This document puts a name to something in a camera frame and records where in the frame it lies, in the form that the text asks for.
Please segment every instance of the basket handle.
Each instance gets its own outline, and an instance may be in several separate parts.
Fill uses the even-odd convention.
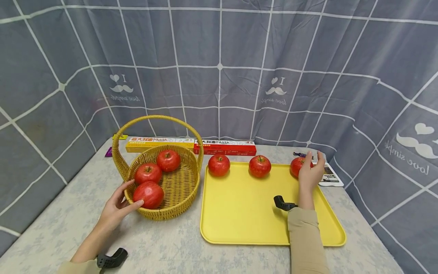
[[[199,145],[199,155],[198,155],[198,167],[199,170],[201,170],[202,168],[202,158],[204,157],[204,146],[202,144],[202,139],[201,136],[199,135],[199,133],[192,127],[190,126],[188,123],[181,121],[180,119],[176,119],[170,116],[165,116],[165,115],[148,115],[148,116],[142,116],[139,118],[136,118],[134,120],[131,120],[129,122],[127,122],[123,127],[121,127],[119,129],[119,131],[116,133],[116,135],[114,136],[113,139],[113,160],[114,163],[116,164],[117,169],[119,170],[120,174],[122,175],[122,178],[124,180],[127,180],[127,176],[128,176],[128,170],[129,170],[129,166],[126,163],[125,159],[123,159],[122,155],[120,154],[119,151],[119,139],[120,136],[123,134],[123,132],[130,126],[132,126],[133,124],[143,121],[143,120],[148,120],[148,119],[165,119],[165,120],[170,120],[170,121],[174,121],[180,125],[183,125],[184,127],[188,128],[196,137],[196,139],[198,140],[198,145]]]

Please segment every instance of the yellow tag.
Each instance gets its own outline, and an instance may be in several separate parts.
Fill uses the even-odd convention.
[[[126,138],[128,138],[128,135],[120,135],[119,140],[126,140]]]

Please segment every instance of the gray curtain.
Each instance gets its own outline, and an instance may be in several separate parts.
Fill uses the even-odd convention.
[[[401,267],[437,273],[437,40],[432,0],[4,0],[0,254],[121,126],[163,114],[323,151]]]

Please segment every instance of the purple object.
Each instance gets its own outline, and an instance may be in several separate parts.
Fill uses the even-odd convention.
[[[299,157],[306,158],[306,154],[304,154],[304,153],[300,153],[300,152],[294,152],[293,155],[294,155],[294,156],[299,156]]]
[[[105,157],[112,157],[112,156],[113,156],[113,147],[110,147],[106,152]]]

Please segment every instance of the yellow tray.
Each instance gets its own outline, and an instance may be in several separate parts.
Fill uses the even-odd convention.
[[[269,175],[249,175],[248,163],[231,162],[229,173],[213,177],[205,169],[201,235],[212,244],[288,246],[287,212],[274,196],[296,203],[298,181],[289,165],[273,164]],[[315,189],[315,209],[324,246],[342,246],[346,234],[321,190]]]

